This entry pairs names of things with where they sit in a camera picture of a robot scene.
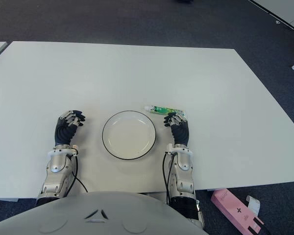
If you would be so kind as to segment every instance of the silver metal forearm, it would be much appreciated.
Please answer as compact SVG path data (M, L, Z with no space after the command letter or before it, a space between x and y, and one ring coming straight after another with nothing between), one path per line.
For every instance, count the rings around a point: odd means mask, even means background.
M196 200L192 177L193 153L183 144L175 144L169 153L174 156L169 182L170 197L191 197Z
M168 154L171 168L169 178L170 206L187 217L192 223L203 228L204 221L196 200L193 172L193 153L183 144L169 144Z
M77 145L60 144L48 153L47 176L37 199L64 197L74 179L77 152Z

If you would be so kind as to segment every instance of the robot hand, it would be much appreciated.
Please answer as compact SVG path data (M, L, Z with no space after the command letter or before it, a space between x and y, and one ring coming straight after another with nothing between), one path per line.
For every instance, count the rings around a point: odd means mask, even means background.
M55 127L55 146L60 144L70 145L77 128L83 125L81 121L85 121L85 116L82 115L81 111L70 110L62 114Z
M170 126L174 137L174 145L182 144L187 146L189 130L187 120L177 113L169 113L165 117L165 126Z
M169 205L188 218L198 227L203 228L203 220L196 205L194 181L192 178L192 152L187 148L189 129L187 120L180 114L169 113L165 117L165 126L170 126L174 137L174 147L168 144L167 153L173 155L169 164L167 196Z
M70 142L77 128L83 125L82 121L85 116L77 110L67 111L59 117L54 133L55 147L48 153L47 176L36 206L66 197L70 192L78 171L78 147L71 147Z

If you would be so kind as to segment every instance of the white tube cap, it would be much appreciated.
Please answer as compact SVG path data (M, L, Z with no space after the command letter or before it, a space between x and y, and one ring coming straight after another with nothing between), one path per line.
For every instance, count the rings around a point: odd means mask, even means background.
M145 110L150 112L151 111L151 107L150 106L145 106Z

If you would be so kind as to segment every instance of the pink box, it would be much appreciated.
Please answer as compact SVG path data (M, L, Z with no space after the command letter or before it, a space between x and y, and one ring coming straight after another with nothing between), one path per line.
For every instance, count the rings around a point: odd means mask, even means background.
M227 189L214 191L213 204L243 235L257 235L263 222Z

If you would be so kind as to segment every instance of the dark floor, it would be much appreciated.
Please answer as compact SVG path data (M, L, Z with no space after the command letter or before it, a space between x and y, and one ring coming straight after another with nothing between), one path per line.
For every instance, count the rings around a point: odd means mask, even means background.
M0 41L234 48L294 122L294 31L247 0L0 0ZM261 201L272 234L294 234L294 183L231 191ZM197 195L209 234L240 234L210 192ZM0 221L33 203L0 202Z

